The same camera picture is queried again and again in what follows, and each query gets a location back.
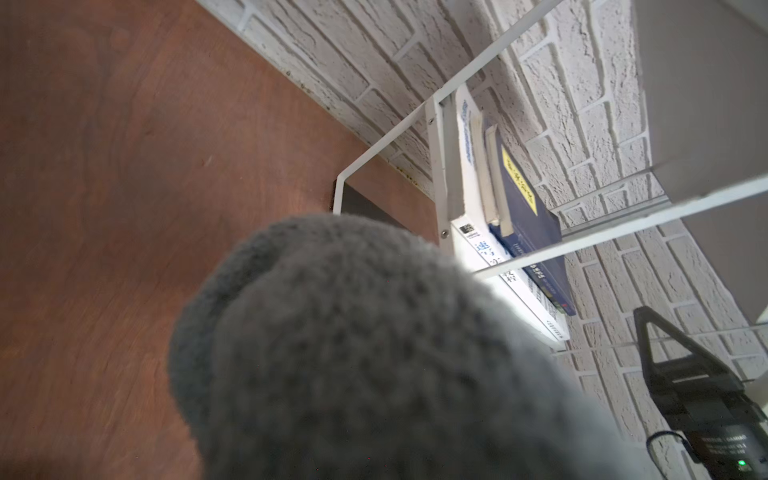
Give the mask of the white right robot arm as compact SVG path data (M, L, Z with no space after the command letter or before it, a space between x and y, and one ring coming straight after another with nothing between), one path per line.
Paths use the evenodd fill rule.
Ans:
M670 436L712 479L765 479L767 415L750 398L745 382L652 308L639 307L633 317L644 381L669 426L645 442L653 464L659 465L653 442ZM688 354L656 362L649 326L666 333Z

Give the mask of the white metal bookshelf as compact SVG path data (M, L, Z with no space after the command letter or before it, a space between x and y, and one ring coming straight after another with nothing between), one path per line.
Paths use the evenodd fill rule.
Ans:
M481 279L682 220L758 327L767 323L767 5L639 1L640 82L662 197L567 229Z

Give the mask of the grey and pink cloth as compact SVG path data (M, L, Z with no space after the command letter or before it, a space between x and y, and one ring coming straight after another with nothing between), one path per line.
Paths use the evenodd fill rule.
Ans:
M640 479L641 453L434 245L318 214L254 233L176 321L207 479Z

